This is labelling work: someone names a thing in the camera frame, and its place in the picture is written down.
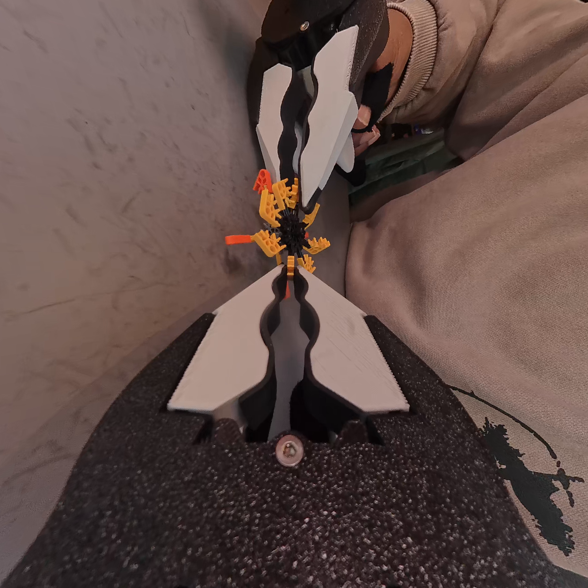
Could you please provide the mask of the yellow black toy wheel assembly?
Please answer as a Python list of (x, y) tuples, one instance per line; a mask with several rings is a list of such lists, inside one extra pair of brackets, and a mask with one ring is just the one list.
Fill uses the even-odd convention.
[(318, 254), (330, 246), (325, 238), (309, 238), (308, 228), (313, 224), (319, 204), (310, 214), (300, 216), (299, 180), (291, 186), (287, 179), (272, 182), (270, 172), (259, 170), (254, 190), (260, 195), (259, 216), (264, 221), (263, 229), (253, 235), (231, 235), (225, 237), (227, 245), (256, 243), (268, 257), (275, 257), (277, 265), (284, 264), (291, 281), (295, 274), (295, 263), (309, 273), (315, 271), (312, 254)]

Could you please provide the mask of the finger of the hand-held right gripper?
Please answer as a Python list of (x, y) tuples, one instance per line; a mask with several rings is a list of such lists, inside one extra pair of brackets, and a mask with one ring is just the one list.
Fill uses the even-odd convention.
[(295, 154), (295, 123), (286, 115), (282, 121), (281, 110), (293, 76), (288, 65), (278, 63), (263, 74), (259, 121), (256, 133), (267, 171), (275, 181), (282, 179), (283, 170), (293, 169)]
[(358, 31), (355, 25), (337, 32), (312, 64), (314, 102), (299, 164), (303, 208), (311, 208), (312, 198), (325, 187), (356, 121), (358, 107), (349, 83)]

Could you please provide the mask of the person's right hand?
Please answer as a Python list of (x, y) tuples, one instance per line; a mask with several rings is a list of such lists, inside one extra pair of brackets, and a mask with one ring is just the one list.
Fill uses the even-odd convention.
[[(389, 8), (387, 10), (389, 21), (389, 37), (386, 46), (380, 53), (374, 64), (368, 70), (368, 78), (376, 75), (376, 72), (392, 64), (392, 75), (390, 79), (389, 91), (385, 104), (395, 96), (405, 74), (410, 53), (413, 45), (413, 27), (410, 19), (403, 12)], [(380, 137), (380, 131), (371, 123), (371, 107), (361, 104), (354, 123), (354, 130), (364, 130), (362, 133), (353, 133), (353, 145), (355, 156), (359, 157), (361, 153), (368, 149)]]

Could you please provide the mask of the person's right forearm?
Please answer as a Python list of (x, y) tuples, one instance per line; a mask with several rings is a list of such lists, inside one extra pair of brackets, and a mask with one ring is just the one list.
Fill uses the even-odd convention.
[(401, 1), (413, 45), (386, 123), (446, 127), (463, 159), (587, 95), (582, 1)]

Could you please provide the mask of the person's torso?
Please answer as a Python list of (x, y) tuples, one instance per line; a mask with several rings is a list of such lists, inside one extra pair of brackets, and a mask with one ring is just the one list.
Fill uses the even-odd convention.
[(587, 581), (587, 141), (509, 145), (357, 224), (347, 291), (483, 431), (524, 521)]

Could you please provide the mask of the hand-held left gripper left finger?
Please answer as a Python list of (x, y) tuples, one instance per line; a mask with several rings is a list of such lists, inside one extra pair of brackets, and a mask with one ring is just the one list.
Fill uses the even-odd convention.
[(208, 330), (168, 401), (168, 410), (230, 418), (253, 442), (268, 440), (276, 403), (271, 335), (280, 324), (282, 268), (203, 315)]

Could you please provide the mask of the grey desk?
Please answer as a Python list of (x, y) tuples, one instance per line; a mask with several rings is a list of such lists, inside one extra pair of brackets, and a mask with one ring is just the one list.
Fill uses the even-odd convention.
[(125, 385), (270, 266), (268, 1), (1, 1), (1, 580)]

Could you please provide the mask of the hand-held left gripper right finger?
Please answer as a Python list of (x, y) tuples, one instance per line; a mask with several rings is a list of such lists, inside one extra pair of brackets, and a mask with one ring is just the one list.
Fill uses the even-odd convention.
[(313, 442), (383, 443), (372, 417), (409, 404), (365, 321), (365, 313), (299, 267), (299, 324), (309, 339), (294, 388), (294, 430)]

